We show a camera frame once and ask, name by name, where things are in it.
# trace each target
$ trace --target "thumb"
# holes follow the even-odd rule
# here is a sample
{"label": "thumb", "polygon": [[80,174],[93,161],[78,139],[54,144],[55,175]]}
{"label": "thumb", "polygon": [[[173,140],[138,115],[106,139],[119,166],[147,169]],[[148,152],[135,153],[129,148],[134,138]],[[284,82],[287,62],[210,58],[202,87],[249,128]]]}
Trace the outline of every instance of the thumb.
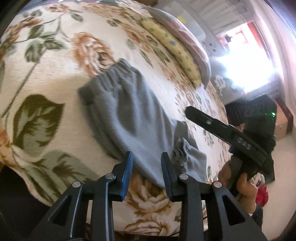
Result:
{"label": "thumb", "polygon": [[237,190],[247,199],[255,199],[258,192],[258,188],[254,184],[247,181],[246,173],[242,173],[239,177],[237,181]]}

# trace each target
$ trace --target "red object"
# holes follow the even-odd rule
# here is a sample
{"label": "red object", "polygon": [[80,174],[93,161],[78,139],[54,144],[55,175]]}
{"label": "red object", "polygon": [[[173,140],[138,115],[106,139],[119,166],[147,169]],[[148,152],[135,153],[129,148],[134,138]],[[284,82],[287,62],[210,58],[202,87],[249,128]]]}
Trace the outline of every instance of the red object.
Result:
{"label": "red object", "polygon": [[263,207],[268,201],[268,192],[266,190],[266,186],[260,186],[258,188],[257,196],[256,196],[256,204]]}

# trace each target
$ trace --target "bed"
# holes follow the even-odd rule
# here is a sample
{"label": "bed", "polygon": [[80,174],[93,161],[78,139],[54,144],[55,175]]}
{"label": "bed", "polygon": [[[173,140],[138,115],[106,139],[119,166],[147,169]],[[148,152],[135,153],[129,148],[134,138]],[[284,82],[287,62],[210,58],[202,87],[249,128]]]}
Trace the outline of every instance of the bed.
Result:
{"label": "bed", "polygon": [[[207,155],[208,183],[230,159],[227,144],[184,115],[191,105],[227,123],[211,82],[193,86],[175,57],[141,26],[143,17],[151,17],[142,4],[105,3],[48,1],[17,15],[1,39],[0,163],[49,206],[72,182],[96,180],[118,163],[94,139],[77,89],[120,58],[143,74],[171,118],[187,122]],[[130,234],[172,235],[180,214],[181,204],[136,170],[125,201],[113,204],[115,230]]]}

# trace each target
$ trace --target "metal screw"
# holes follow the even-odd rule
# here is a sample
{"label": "metal screw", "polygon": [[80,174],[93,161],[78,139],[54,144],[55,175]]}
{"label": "metal screw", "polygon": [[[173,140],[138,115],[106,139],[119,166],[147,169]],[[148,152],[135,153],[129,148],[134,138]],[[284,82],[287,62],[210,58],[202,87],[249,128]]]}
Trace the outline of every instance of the metal screw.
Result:
{"label": "metal screw", "polygon": [[110,179],[115,178],[115,175],[113,173],[108,173],[105,175],[105,177],[110,180]]}
{"label": "metal screw", "polygon": [[184,173],[182,173],[179,177],[180,177],[182,180],[187,180],[187,179],[188,179],[188,175],[187,175],[187,174],[184,174]]}
{"label": "metal screw", "polygon": [[76,182],[72,183],[72,187],[74,187],[74,188],[78,188],[80,186],[81,186],[81,183],[79,181],[76,181]]}
{"label": "metal screw", "polygon": [[220,187],[222,187],[222,183],[220,183],[220,182],[218,182],[218,181],[214,182],[213,185],[214,185],[215,188],[220,188]]}

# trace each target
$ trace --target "finger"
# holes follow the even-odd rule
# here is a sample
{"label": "finger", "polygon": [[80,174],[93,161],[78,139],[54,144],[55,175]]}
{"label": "finger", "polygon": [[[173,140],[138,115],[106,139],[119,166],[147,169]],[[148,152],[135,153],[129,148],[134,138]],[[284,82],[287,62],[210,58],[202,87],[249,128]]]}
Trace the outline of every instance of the finger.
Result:
{"label": "finger", "polygon": [[225,165],[222,167],[221,171],[218,173],[218,180],[224,186],[227,186],[228,181],[231,178],[231,169],[230,169],[229,163],[230,163],[230,161],[225,163]]}
{"label": "finger", "polygon": [[237,190],[248,199],[254,199],[257,195],[257,187],[247,182],[247,174],[243,173],[237,181]]}

